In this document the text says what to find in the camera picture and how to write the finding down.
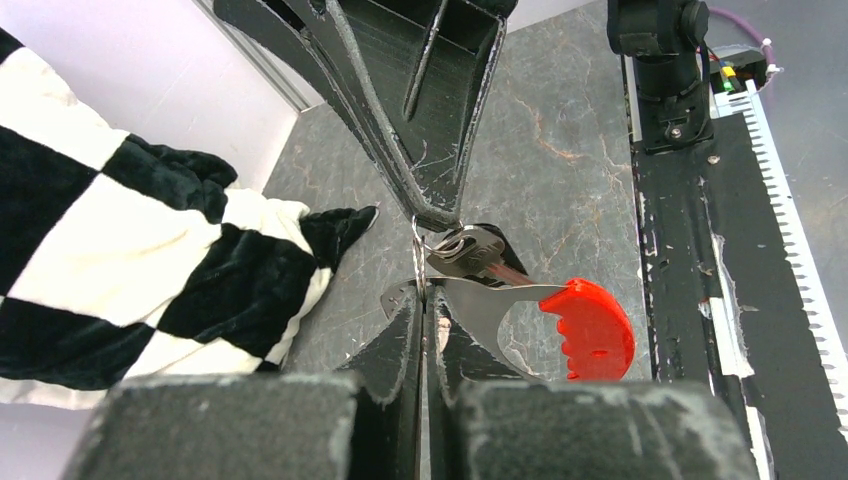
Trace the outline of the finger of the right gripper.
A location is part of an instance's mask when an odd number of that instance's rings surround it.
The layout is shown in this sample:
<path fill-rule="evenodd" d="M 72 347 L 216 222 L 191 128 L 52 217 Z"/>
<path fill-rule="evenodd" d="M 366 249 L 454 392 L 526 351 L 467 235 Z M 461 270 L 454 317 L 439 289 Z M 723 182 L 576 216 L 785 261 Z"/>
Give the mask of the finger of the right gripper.
<path fill-rule="evenodd" d="M 400 136 L 338 1 L 215 1 L 214 14 L 291 67 L 359 141 L 404 214 L 418 214 Z"/>
<path fill-rule="evenodd" d="M 404 214 L 460 223 L 471 149 L 514 1 L 328 1 L 353 131 Z"/>

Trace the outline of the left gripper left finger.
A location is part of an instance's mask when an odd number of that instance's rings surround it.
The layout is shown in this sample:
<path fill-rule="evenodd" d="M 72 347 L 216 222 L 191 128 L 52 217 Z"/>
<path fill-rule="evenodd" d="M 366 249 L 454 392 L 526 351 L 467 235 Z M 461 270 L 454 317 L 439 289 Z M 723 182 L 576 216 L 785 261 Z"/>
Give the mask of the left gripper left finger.
<path fill-rule="evenodd" d="M 416 479 L 419 336 L 410 286 L 386 328 L 328 373 L 146 377 L 95 410 L 67 479 Z"/>

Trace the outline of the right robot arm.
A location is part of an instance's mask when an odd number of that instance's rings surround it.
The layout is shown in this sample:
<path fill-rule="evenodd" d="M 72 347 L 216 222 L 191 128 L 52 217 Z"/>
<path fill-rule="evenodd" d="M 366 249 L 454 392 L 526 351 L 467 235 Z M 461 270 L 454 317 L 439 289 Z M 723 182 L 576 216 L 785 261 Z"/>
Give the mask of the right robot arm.
<path fill-rule="evenodd" d="M 297 72 L 340 116 L 405 215 L 460 222 L 476 131 L 512 1 L 217 1 L 215 16 Z M 709 11 L 611 1 L 611 50 L 632 59 L 651 150 L 707 139 Z"/>

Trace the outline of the black key tag with keys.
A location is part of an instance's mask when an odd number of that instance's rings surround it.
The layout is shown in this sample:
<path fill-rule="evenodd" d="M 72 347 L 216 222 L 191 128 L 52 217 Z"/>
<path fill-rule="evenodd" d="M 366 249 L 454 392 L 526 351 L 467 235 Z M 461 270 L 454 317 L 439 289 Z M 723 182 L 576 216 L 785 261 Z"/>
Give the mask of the black key tag with keys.
<path fill-rule="evenodd" d="M 494 280 L 508 287 L 534 284 L 526 273 L 506 263 L 505 238 L 481 224 L 460 227 L 435 247 L 428 246 L 419 233 L 416 217 L 412 218 L 412 232 L 414 284 L 421 299 L 429 286 L 458 295 L 492 290 L 479 279 Z"/>

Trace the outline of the red key tag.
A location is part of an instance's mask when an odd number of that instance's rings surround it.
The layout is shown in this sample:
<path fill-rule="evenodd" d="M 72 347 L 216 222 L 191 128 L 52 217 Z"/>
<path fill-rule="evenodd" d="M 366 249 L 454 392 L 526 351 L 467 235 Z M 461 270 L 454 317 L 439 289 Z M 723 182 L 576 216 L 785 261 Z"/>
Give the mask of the red key tag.
<path fill-rule="evenodd" d="M 569 381 L 619 381 L 635 355 L 633 328 L 615 297 L 585 279 L 569 280 L 538 302 L 540 311 L 558 317 Z"/>

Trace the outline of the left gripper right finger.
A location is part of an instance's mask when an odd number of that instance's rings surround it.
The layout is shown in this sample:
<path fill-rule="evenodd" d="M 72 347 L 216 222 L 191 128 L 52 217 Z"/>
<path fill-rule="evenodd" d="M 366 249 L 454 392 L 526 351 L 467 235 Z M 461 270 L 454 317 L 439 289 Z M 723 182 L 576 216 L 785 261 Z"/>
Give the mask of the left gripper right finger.
<path fill-rule="evenodd" d="M 461 327 L 432 356 L 433 464 L 447 479 L 754 479 L 729 409 L 680 382 L 531 382 Z"/>

